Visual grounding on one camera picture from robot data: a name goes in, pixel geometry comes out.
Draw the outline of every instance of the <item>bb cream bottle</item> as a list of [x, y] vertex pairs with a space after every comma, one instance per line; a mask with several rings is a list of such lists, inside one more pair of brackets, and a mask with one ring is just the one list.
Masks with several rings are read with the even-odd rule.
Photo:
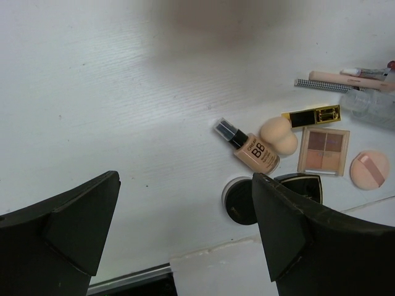
[[254, 134], [244, 134], [224, 118], [214, 129], [236, 149], [234, 154], [256, 173], [268, 175], [278, 166], [279, 156]]

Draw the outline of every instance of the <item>pink pencil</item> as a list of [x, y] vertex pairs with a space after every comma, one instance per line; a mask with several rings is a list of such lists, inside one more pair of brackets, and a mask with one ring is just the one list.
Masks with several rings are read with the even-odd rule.
[[332, 74], [318, 71], [311, 71], [309, 80], [323, 81], [330, 83], [339, 83], [351, 86], [358, 86], [360, 88], [379, 89], [380, 91], [395, 91], [395, 83], [386, 83], [378, 80], [371, 80], [359, 77], [351, 77], [340, 74]]

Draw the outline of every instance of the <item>round powder puff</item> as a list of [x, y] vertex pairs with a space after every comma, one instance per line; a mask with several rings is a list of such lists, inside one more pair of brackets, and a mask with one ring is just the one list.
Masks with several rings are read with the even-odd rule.
[[381, 187], [389, 175], [389, 160], [379, 151], [362, 151], [351, 163], [352, 182], [363, 190]]

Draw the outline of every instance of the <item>clear plastic bottle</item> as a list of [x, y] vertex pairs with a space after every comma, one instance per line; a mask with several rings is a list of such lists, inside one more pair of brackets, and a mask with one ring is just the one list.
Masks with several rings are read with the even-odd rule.
[[356, 118], [395, 130], [395, 95], [374, 90], [345, 93], [340, 104]]

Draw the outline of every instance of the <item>beauty blender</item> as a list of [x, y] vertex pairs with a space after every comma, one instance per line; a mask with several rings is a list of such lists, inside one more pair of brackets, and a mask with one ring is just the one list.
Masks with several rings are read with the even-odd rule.
[[291, 131], [291, 123], [284, 117], [266, 121], [260, 129], [260, 137], [282, 155], [294, 154], [297, 149], [297, 137]]

